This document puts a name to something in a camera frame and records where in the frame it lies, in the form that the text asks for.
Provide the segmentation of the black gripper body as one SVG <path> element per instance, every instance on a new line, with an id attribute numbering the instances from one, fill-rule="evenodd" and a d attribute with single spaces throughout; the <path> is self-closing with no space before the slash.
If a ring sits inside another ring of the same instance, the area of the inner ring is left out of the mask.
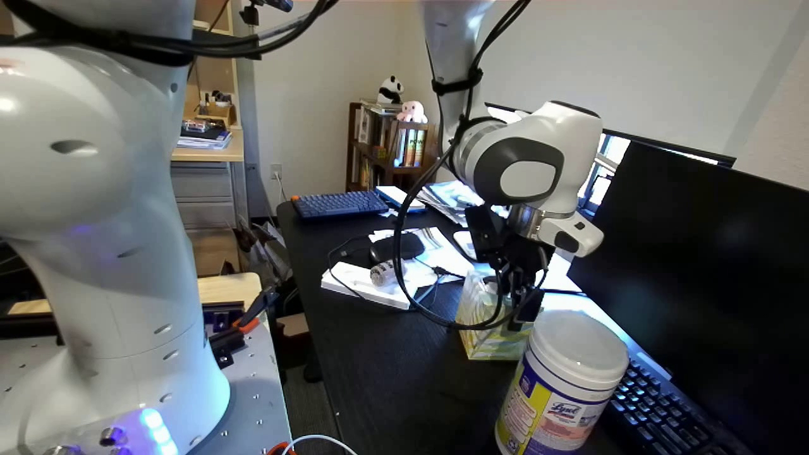
<path id="1" fill-rule="evenodd" d="M 503 292 L 531 294 L 537 277 L 550 269 L 551 248 L 519 236 L 491 206 L 467 207 L 466 221 L 476 258 L 503 277 Z"/>

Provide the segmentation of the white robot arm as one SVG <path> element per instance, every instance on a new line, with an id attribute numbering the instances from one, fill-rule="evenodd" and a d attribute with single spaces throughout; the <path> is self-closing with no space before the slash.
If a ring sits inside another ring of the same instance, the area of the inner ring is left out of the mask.
<path id="1" fill-rule="evenodd" d="M 0 455 L 186 455 L 231 404 L 169 176 L 187 71 L 261 59 L 313 20 L 229 35 L 197 28 L 194 0 L 4 4 L 19 28 L 0 48 L 0 239 L 63 347 L 5 395 Z"/>

